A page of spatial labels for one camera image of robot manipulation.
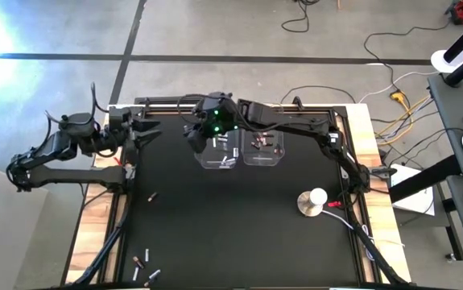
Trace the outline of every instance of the gray floor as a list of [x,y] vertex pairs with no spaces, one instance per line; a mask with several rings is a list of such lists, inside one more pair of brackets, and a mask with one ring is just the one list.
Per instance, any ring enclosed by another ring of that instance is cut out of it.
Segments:
[[[449,0],[342,1],[308,8],[310,32],[283,31],[281,22],[300,16],[289,0],[149,0],[134,44],[136,55],[311,56],[369,58],[364,39],[373,32],[405,32],[412,26],[441,27]],[[123,54],[138,0],[0,1],[0,52],[41,54]],[[381,57],[427,59],[447,48],[463,27],[414,31],[405,37],[374,37],[369,47]],[[98,100],[106,105],[120,61],[0,60],[0,170],[9,158],[41,141],[44,110],[59,116],[89,109],[89,83],[97,83]],[[395,66],[395,75],[433,71],[428,66]],[[356,100],[390,84],[383,66],[364,64],[225,64],[131,61],[118,103],[135,97],[230,91],[236,97],[278,102],[292,87],[329,85],[346,89]],[[427,95],[426,77],[398,83],[414,103]],[[349,102],[342,93],[304,89],[304,102]],[[386,94],[366,99],[372,118],[395,118],[401,107]],[[436,110],[434,105],[424,113]],[[382,124],[374,124],[375,129]],[[395,146],[404,151],[441,128],[438,116],[420,121]],[[451,154],[446,138],[415,158],[433,165]],[[78,157],[55,167],[88,168]],[[16,288],[47,287],[60,282],[81,196],[73,186],[50,186],[38,224],[27,248]],[[411,277],[419,285],[463,289],[463,262],[446,263],[451,251],[444,229],[401,229]]]

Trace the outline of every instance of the yellow cable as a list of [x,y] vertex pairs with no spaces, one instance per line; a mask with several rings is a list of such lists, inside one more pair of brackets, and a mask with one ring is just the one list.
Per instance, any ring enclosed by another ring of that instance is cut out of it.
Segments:
[[403,120],[403,118],[405,118],[405,116],[410,114],[418,105],[420,105],[422,102],[426,101],[428,98],[429,98],[429,96],[426,96],[426,97],[423,97],[422,99],[420,99],[416,104],[414,104],[412,107],[410,107],[410,109],[408,109],[407,112],[405,112],[404,114],[399,116],[399,118],[397,118],[395,121],[393,121],[392,123],[387,125],[385,127],[385,129],[383,129],[380,132],[376,133],[376,135],[380,136],[381,134],[383,134],[383,132],[391,129],[395,124],[397,124],[399,121]]

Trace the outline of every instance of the concrete floor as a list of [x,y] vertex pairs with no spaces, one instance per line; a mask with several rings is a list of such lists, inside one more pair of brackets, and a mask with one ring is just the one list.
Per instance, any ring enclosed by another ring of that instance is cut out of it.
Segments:
[[[0,52],[52,54],[114,54],[126,48],[139,0],[0,1]],[[373,32],[405,32],[412,26],[441,27],[449,0],[323,0],[308,8],[310,32],[283,31],[283,21],[300,16],[290,0],[149,0],[139,23],[135,55],[308,56],[370,58],[364,39]],[[380,57],[427,59],[447,48],[463,27],[414,31],[405,37],[374,37],[369,47]],[[0,60],[0,170],[9,158],[43,138],[44,110],[59,116],[89,109],[89,83],[97,83],[98,100],[107,105],[121,68],[106,60]],[[399,65],[395,76],[430,66]],[[356,100],[390,84],[387,68],[365,64],[253,64],[131,61],[118,103],[135,97],[230,91],[261,102],[278,102],[292,87],[329,85],[348,90]],[[398,83],[411,102],[426,96],[426,77]],[[326,89],[296,93],[304,102],[350,102]],[[395,118],[403,112],[386,94],[366,99],[372,118]],[[436,110],[428,106],[422,114]],[[395,144],[405,151],[442,126],[437,115],[418,123]],[[375,129],[382,124],[374,124]],[[427,167],[451,154],[446,138],[415,160]],[[55,167],[89,168],[78,157]],[[25,259],[16,263],[16,288],[47,287],[60,282],[81,195],[77,185],[50,186]],[[463,289],[463,262],[446,263],[451,251],[444,229],[401,229],[411,277],[423,286]]]

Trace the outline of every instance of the black floor stripe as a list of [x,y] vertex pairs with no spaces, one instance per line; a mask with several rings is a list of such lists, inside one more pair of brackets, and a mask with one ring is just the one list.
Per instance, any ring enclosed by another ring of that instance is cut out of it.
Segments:
[[[131,56],[131,61],[150,62],[216,62],[216,63],[278,63],[278,64],[376,64],[369,58],[290,57],[290,56]],[[390,65],[431,65],[430,60],[382,59]]]
[[4,60],[122,60],[116,54],[75,54],[75,53],[0,53]]
[[124,83],[124,78],[126,77],[131,53],[133,53],[134,42],[136,41],[136,35],[138,34],[138,29],[140,28],[140,20],[142,18],[143,9],[146,2],[147,0],[140,0],[138,2],[136,14],[134,15],[133,26],[129,32],[126,49],[124,50],[124,56],[122,58],[122,62],[120,63],[120,68],[118,68],[117,78],[115,79],[113,90],[111,91],[110,105],[116,104],[118,102],[118,98],[120,97],[120,91],[122,91],[122,85]]

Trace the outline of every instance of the clear plastic container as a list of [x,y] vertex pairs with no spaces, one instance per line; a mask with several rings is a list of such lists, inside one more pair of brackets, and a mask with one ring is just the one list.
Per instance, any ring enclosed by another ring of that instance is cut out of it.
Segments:
[[196,159],[206,169],[231,169],[238,160],[239,130],[217,135],[206,140],[205,150],[197,154]]
[[264,133],[242,130],[244,163],[253,166],[275,166],[285,155],[283,132]]

